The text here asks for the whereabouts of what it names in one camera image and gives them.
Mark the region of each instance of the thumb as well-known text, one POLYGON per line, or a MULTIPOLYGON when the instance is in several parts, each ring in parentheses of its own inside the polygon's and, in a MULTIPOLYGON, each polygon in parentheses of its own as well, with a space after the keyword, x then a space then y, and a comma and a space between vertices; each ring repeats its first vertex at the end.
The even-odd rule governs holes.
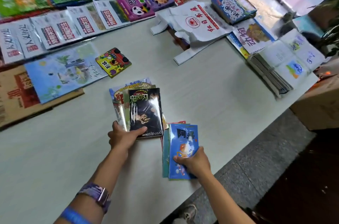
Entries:
POLYGON ((135 136, 139 136, 139 135, 142 135, 143 133, 145 133, 146 130, 147 130, 147 127, 141 127, 137 130, 131 131, 131 133, 133 133, 135 136))
POLYGON ((184 157, 179 157, 179 156, 174 156, 173 157, 173 160, 176 162, 176 163, 179 163, 179 164, 183 164, 185 165, 185 162, 188 158, 184 158, 184 157))

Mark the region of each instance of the forearm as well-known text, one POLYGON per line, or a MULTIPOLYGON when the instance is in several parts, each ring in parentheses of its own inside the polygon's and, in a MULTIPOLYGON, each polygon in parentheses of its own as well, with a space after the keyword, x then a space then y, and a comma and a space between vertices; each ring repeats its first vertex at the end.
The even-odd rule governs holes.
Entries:
MULTIPOLYGON (((119 172, 127 159, 127 151, 113 148, 106 158, 99 164, 89 182, 95 183, 112 194, 117 182, 119 172)), ((70 203, 70 207, 86 218, 92 224, 100 224, 104 216, 103 209, 90 196, 79 194, 70 203)), ((55 224, 69 223, 63 218, 58 218, 55 224)))
POLYGON ((202 174, 199 182, 205 189, 220 224, 254 224, 210 171, 202 174))

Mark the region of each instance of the black manga book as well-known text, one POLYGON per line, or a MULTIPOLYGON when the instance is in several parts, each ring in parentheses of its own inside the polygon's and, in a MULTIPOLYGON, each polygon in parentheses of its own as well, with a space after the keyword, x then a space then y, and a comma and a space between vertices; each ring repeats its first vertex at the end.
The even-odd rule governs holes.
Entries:
POLYGON ((146 126, 147 131, 138 138, 162 136, 159 88, 129 90, 129 102, 130 130, 146 126))

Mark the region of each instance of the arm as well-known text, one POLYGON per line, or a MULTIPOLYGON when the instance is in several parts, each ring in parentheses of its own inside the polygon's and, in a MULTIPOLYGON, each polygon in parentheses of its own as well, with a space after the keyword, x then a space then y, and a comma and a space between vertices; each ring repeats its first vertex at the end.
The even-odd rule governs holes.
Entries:
MULTIPOLYGON (((90 178, 92 182, 108 190, 112 194, 117 182, 120 170, 128 157, 128 149, 133 145, 138 135, 143 134, 147 128, 126 132, 116 121, 113 122, 113 131, 108 132, 111 150, 90 178)), ((100 224, 104 216, 103 209, 96 201, 85 194, 75 196, 71 201, 70 208, 82 215, 92 224, 100 224)), ((69 224, 67 220, 59 217, 54 224, 69 224)))
POLYGON ((203 147, 199 147, 196 154, 190 158, 174 156, 174 160, 185 165, 188 171, 198 178, 220 224, 254 224, 212 174, 210 162, 203 147))

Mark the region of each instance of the purple braided watch band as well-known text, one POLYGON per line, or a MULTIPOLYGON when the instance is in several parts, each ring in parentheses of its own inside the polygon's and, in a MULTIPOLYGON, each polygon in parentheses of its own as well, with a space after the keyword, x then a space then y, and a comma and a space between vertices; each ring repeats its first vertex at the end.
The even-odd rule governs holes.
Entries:
POLYGON ((97 204, 102 207, 104 213, 107 212, 108 207, 111 204, 111 200, 108 198, 109 193, 106 188, 102 188, 94 183, 89 183, 83 185, 77 195, 81 193, 92 197, 97 202, 97 204))

